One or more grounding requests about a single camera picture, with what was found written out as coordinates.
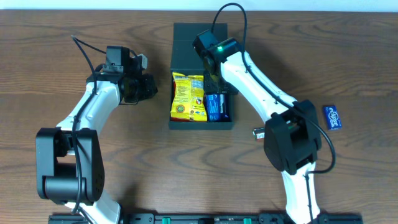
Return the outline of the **blue cookie packet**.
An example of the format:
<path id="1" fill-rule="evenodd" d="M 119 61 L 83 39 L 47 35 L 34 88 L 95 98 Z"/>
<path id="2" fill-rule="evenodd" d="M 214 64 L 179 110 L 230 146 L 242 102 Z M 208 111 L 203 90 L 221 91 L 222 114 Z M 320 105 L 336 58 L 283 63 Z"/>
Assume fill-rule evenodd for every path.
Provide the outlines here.
<path id="1" fill-rule="evenodd" d="M 221 119 L 220 95 L 206 95 L 206 112 L 208 121 L 219 121 Z"/>

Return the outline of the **yellow snack bag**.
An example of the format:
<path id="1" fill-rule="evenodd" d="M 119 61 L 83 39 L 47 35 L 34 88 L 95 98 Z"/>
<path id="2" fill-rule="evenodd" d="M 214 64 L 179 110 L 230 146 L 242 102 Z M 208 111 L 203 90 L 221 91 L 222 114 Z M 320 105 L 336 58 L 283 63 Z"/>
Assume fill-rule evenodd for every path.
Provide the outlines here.
<path id="1" fill-rule="evenodd" d="M 176 121 L 207 122 L 202 75 L 172 73 L 175 91 L 170 117 Z"/>

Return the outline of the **dark green gift box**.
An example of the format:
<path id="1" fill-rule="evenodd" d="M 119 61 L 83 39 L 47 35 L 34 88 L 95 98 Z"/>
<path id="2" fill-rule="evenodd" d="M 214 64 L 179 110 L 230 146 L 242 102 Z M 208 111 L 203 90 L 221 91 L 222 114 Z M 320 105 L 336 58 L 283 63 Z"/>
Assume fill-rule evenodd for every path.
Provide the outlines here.
<path id="1" fill-rule="evenodd" d="M 205 71 L 203 62 L 193 48 L 195 37 L 211 29 L 210 23 L 174 23 L 171 72 L 184 75 L 201 75 Z M 221 121 L 177 121 L 169 119 L 170 129 L 179 130 L 230 130 L 234 126 L 234 96 L 226 95 L 228 118 Z"/>

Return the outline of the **green gum pack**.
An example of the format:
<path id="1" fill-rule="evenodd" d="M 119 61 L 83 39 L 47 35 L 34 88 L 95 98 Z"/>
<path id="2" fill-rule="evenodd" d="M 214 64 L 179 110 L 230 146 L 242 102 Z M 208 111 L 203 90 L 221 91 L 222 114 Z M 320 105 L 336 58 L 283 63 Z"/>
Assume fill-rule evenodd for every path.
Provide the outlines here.
<path id="1" fill-rule="evenodd" d="M 261 140 L 265 138 L 265 128 L 254 128 L 252 133 L 255 140 Z"/>

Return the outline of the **blue Eclipse mints box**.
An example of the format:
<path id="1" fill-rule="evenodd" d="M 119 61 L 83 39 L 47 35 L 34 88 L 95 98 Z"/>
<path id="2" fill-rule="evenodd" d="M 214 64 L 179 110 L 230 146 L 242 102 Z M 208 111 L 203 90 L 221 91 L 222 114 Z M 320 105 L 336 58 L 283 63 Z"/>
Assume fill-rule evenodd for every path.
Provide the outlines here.
<path id="1" fill-rule="evenodd" d="M 324 106 L 323 113 L 328 130 L 338 130 L 343 127 L 335 105 Z"/>

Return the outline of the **purple Dairy Milk bar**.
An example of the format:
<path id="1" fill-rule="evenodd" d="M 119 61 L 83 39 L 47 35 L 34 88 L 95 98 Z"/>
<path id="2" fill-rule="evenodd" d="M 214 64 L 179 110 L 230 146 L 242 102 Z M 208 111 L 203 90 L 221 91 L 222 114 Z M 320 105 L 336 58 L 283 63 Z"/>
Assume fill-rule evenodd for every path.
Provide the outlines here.
<path id="1" fill-rule="evenodd" d="M 221 120 L 225 122 L 230 122 L 228 95 L 220 95 L 220 107 Z"/>

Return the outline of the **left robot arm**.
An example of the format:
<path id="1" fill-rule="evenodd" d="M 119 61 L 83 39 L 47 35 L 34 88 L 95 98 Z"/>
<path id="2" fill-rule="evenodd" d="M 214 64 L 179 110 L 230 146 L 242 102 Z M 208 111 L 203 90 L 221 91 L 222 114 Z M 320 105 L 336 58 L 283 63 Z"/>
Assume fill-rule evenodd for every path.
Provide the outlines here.
<path id="1" fill-rule="evenodd" d="M 105 171 L 98 135 L 123 102 L 152 98 L 157 88 L 145 74 L 147 57 L 106 57 L 86 80 L 86 90 L 72 112 L 54 128 L 35 137 L 37 193 L 64 205 L 88 223 L 120 223 L 120 204 L 104 189 Z"/>

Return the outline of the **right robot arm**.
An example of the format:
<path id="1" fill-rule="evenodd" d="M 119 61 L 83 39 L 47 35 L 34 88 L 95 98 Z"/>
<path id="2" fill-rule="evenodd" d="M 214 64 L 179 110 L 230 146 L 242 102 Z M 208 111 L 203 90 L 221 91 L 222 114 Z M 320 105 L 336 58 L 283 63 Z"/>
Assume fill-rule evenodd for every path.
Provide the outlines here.
<path id="1" fill-rule="evenodd" d="M 314 187 L 317 152 L 323 130 L 308 101 L 297 101 L 277 87 L 251 60 L 236 39 L 218 41 L 213 34 L 196 37 L 193 47 L 219 93 L 225 85 L 237 89 L 264 122 L 264 151 L 282 174 L 286 212 L 294 223 L 310 223 L 320 214 Z"/>

